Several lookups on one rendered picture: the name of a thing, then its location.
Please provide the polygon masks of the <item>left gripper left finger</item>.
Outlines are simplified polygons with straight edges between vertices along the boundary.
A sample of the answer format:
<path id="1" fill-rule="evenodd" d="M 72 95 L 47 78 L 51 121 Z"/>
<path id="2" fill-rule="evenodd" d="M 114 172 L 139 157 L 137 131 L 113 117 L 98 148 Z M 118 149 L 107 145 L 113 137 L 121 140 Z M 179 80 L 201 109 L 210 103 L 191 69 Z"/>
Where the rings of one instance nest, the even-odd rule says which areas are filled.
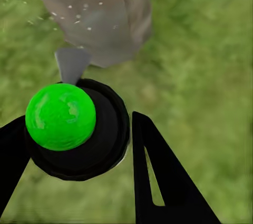
<path id="1" fill-rule="evenodd" d="M 31 158 L 24 127 L 25 115 L 0 128 L 0 217 Z"/>

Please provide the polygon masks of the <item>pesticide atomizer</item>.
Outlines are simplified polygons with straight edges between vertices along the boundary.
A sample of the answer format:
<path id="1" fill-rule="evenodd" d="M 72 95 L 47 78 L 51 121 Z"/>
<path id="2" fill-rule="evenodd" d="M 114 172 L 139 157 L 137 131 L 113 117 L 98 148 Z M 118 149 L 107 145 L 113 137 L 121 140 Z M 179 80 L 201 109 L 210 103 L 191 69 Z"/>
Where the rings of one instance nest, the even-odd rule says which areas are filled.
<path id="1" fill-rule="evenodd" d="M 27 106 L 24 139 L 35 165 L 64 181 L 85 181 L 123 160 L 130 117 L 112 88 L 81 75 L 90 56 L 80 47 L 55 52 L 61 82 L 37 92 Z"/>

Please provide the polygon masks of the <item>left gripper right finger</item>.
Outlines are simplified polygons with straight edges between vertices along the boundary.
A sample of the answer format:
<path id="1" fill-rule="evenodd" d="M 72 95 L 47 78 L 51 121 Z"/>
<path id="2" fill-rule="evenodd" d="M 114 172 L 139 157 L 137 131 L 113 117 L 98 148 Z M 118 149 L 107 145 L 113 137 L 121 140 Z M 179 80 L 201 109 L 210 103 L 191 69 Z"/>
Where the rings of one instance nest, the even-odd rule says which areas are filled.
<path id="1" fill-rule="evenodd" d="M 221 224 L 152 120 L 132 112 L 136 224 Z M 165 206 L 152 200 L 147 149 Z"/>

